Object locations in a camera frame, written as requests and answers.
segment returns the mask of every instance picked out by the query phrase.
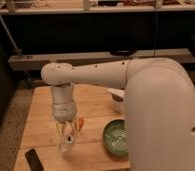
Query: black remote control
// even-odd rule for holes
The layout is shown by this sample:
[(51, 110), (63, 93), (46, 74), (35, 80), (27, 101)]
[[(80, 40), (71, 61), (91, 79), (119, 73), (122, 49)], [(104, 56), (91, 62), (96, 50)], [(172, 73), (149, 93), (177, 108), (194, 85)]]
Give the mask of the black remote control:
[(31, 171), (43, 171), (43, 166), (35, 149), (31, 149), (25, 153), (25, 157), (29, 163)]

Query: floor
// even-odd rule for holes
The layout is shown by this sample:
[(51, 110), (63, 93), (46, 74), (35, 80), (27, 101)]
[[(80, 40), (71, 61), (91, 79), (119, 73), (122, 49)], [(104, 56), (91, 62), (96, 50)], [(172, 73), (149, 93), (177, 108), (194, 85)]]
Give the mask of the floor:
[[(195, 85), (195, 72), (191, 72), (190, 76)], [(0, 128), (0, 171), (13, 170), (33, 91), (33, 89), (19, 88), (3, 118)]]

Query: green bowl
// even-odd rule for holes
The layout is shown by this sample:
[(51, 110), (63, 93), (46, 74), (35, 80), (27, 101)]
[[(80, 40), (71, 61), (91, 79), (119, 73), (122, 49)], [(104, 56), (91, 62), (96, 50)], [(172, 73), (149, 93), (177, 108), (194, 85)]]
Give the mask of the green bowl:
[(128, 156), (126, 131), (123, 119), (109, 122), (103, 131), (104, 147), (117, 157)]

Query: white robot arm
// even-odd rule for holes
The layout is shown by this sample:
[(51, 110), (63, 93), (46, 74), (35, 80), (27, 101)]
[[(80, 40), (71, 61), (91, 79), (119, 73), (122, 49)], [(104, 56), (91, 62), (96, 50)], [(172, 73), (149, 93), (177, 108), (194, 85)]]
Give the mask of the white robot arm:
[[(134, 171), (195, 171), (195, 90), (177, 62), (154, 58), (78, 67), (50, 63), (41, 75), (53, 86), (53, 115), (59, 122), (75, 116), (73, 83), (125, 90), (124, 115)], [(71, 111), (66, 114), (60, 110), (65, 104)]]

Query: wooden tabletop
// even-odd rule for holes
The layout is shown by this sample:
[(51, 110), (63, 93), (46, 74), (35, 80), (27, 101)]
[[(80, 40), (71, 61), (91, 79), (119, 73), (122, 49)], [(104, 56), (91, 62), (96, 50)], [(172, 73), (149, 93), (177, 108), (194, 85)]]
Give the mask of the wooden tabletop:
[(68, 156), (61, 156), (59, 136), (51, 115), (50, 87), (35, 89), (23, 133), (15, 171), (29, 171), (25, 152), (35, 148), (47, 171), (92, 171), (129, 168), (128, 159), (120, 160), (108, 154), (102, 144), (104, 126), (113, 119), (122, 118), (113, 111), (111, 96), (106, 88), (76, 85), (74, 97), (78, 115), (85, 124), (77, 144)]

